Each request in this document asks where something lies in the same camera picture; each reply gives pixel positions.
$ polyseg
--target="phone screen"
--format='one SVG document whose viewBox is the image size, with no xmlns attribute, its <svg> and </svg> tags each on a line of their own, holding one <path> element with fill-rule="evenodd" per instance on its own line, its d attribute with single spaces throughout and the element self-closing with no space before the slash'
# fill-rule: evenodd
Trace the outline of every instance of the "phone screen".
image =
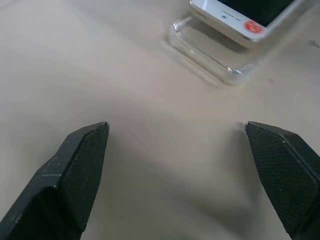
<svg viewBox="0 0 320 240">
<path fill-rule="evenodd" d="M 294 0 L 218 0 L 247 18 L 267 27 Z"/>
</svg>

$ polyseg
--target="white smartphone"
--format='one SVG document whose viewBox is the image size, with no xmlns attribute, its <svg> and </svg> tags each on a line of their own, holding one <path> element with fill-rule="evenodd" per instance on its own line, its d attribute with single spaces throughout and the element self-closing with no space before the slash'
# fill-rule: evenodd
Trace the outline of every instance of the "white smartphone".
<svg viewBox="0 0 320 240">
<path fill-rule="evenodd" d="M 192 13 L 240 45 L 270 37 L 308 0 L 190 0 Z"/>
</svg>

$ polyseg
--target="clear plastic case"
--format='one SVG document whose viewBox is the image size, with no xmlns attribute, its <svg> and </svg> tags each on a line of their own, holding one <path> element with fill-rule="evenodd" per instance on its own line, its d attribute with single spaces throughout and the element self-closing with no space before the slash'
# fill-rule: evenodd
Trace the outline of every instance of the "clear plastic case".
<svg viewBox="0 0 320 240">
<path fill-rule="evenodd" d="M 169 44 L 183 54 L 180 59 L 189 68 L 206 80 L 217 83 L 218 78 L 235 84 L 245 79 L 259 60 L 279 51 L 281 43 L 288 44 L 310 22 L 314 10 L 314 5 L 309 6 L 284 31 L 255 48 L 239 45 L 192 15 L 174 22 L 169 30 Z"/>
</svg>

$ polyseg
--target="table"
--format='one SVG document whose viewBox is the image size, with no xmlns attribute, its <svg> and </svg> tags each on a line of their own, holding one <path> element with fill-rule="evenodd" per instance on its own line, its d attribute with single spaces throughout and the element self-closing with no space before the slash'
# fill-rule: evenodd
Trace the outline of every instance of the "table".
<svg viewBox="0 0 320 240">
<path fill-rule="evenodd" d="M 213 87 L 165 50 L 186 12 L 184 0 L 0 8 L 1 218 L 68 133 L 109 121 L 83 240 L 290 239 L 243 128 L 285 128 L 320 153 L 319 27 L 244 84 Z"/>
</svg>

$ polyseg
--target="white phone bezel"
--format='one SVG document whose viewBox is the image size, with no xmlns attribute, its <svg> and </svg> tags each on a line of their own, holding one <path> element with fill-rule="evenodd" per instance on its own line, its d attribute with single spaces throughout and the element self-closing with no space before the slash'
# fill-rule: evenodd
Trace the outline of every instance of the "white phone bezel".
<svg viewBox="0 0 320 240">
<path fill-rule="evenodd" d="M 253 33 L 246 29 L 246 22 L 253 21 L 252 19 L 242 15 L 240 12 L 237 12 L 218 0 L 190 0 L 190 4 L 194 8 L 200 9 L 215 19 L 230 26 L 245 37 L 252 40 L 260 40 L 267 37 L 291 12 L 293 12 L 300 5 L 302 1 L 303 0 L 293 0 L 293 2 L 267 27 L 256 23 L 262 29 L 259 33 Z"/>
</svg>

